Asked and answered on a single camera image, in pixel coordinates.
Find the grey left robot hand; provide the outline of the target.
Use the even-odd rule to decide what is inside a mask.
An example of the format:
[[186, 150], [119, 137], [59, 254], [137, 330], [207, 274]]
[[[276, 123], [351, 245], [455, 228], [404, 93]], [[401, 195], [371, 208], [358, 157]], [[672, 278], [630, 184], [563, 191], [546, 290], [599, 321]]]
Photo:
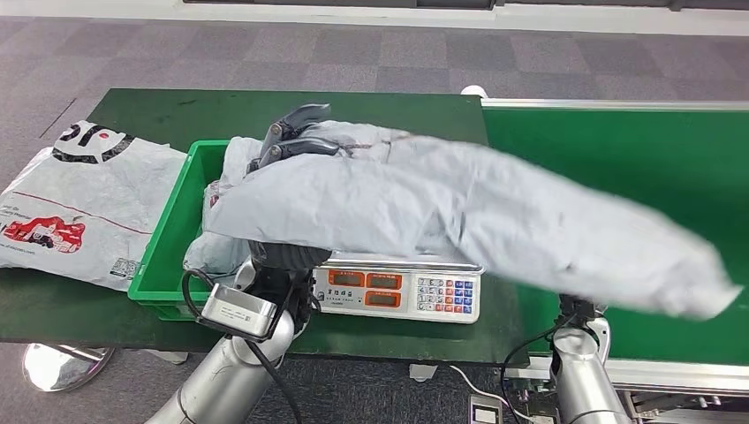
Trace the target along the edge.
[[[272, 163], [297, 155], [336, 155], [339, 146], [320, 137], [306, 136], [304, 132], [319, 124], [330, 113], [328, 104], [305, 104], [271, 124], [262, 142], [259, 156], [247, 166], [252, 174]], [[287, 272], [309, 273], [323, 264], [332, 252], [317, 247], [298, 246], [250, 240], [251, 263], [257, 269], [279, 269]]]

